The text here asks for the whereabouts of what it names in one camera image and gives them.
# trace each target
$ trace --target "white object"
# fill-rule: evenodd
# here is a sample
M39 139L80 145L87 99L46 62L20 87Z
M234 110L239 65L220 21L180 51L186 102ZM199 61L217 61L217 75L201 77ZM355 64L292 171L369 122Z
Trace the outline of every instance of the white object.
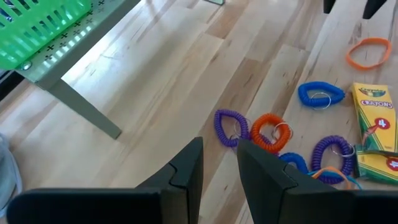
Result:
M22 192L22 179L17 162L9 150L6 137L0 134L0 218L5 216L7 204L17 187Z

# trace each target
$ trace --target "wooden floor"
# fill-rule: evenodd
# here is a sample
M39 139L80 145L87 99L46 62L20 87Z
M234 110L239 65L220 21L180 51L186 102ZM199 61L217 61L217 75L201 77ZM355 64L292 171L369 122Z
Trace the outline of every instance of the wooden floor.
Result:
M200 223L252 223L236 156L215 136L213 113L227 108L251 121L275 113L294 130L283 152L307 160L322 137L359 142L353 82L387 83L398 105L396 2L366 21L366 0L337 0L329 15L319 0L227 0L222 7L143 0L63 78L123 130L117 141L29 84L1 105L0 132L11 139L25 189L135 187L203 136ZM372 36L392 41L389 61L370 72L347 65L347 50ZM382 53L369 47L355 57L373 63ZM346 99L324 111L303 107L297 85L315 80L341 87ZM225 120L229 134L233 124ZM323 165L339 162L327 152Z

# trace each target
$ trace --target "blue coil keychain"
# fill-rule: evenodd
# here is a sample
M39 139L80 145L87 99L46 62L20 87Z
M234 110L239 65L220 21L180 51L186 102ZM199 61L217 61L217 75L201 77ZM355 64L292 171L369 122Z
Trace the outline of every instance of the blue coil keychain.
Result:
M308 95L310 90L321 90L312 96ZM316 108L323 107L322 109L328 108L330 105L339 103L344 99L345 93L342 89L335 87L327 82L308 82L301 84L298 88L298 97L305 106L310 106L316 110ZM315 95L325 95L326 97L314 98Z
M305 160L303 159L302 156L294 153L294 152L287 152L281 156L279 156L279 159L286 162L286 163L294 163L296 164L296 167L299 171L303 172L304 174L308 173L308 168L305 163Z

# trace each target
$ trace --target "crayon box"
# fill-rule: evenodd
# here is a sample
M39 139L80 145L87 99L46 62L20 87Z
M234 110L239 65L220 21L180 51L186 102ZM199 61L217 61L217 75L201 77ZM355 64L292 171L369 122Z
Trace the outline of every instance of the crayon box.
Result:
M398 157L364 152L355 146L358 166L356 176L387 184L398 184Z
M353 84L363 152L398 156L396 111L387 85Z

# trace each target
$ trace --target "crayola logo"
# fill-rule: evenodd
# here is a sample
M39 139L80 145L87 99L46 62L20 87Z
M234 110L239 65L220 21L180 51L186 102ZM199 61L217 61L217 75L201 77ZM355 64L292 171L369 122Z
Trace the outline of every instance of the crayola logo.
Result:
M374 100L361 100L361 104L364 106L382 106L389 109L393 109L393 105L390 102L374 101Z
M384 90L372 90L372 89L367 89L367 88L360 88L359 89L361 93L365 94L366 96L370 97L380 97L384 96L386 94L386 91Z

